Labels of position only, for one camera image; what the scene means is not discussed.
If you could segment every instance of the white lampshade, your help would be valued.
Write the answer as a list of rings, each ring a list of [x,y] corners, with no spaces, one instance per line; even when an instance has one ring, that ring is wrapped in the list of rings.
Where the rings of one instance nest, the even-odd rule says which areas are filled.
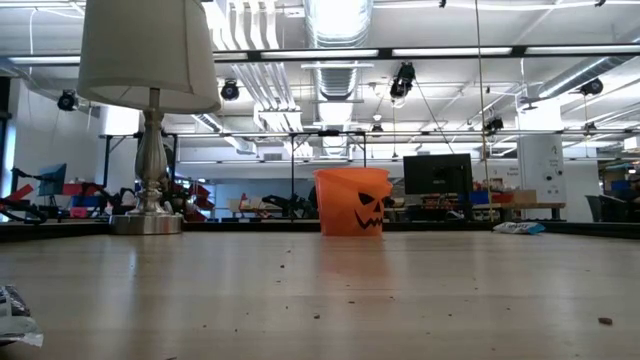
[[[207,19],[199,0],[88,0],[78,94],[164,113],[220,109]]]

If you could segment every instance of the table surface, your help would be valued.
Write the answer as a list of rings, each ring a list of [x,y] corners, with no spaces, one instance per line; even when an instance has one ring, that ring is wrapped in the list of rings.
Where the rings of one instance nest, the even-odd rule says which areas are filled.
[[[627,240],[91,236],[0,244],[0,283],[45,332],[42,349],[0,359],[640,357],[640,243]]]
[[[494,209],[564,209],[566,203],[494,203]],[[489,204],[474,205],[474,210],[489,209]]]

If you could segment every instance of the lamp base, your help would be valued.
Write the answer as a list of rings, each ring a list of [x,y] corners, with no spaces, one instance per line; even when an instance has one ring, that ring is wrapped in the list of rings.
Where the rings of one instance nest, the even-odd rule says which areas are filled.
[[[182,232],[181,215],[114,215],[111,233],[116,235],[169,235]]]

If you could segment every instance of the computer monitor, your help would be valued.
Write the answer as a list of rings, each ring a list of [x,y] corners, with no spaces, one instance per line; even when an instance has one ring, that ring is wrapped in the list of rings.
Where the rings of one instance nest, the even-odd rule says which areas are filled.
[[[407,195],[468,195],[473,189],[471,155],[405,156],[404,187]]]
[[[62,195],[66,175],[67,164],[40,169],[39,176],[42,177],[42,180],[40,180],[38,196]]]

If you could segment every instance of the jack-o'-lantern face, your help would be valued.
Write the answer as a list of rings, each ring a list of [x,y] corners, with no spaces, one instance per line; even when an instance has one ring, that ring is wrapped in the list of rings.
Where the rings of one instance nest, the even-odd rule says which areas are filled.
[[[369,226],[382,226],[382,199],[376,199],[365,193],[358,193],[362,208],[355,209],[356,219],[360,227],[365,230]]]

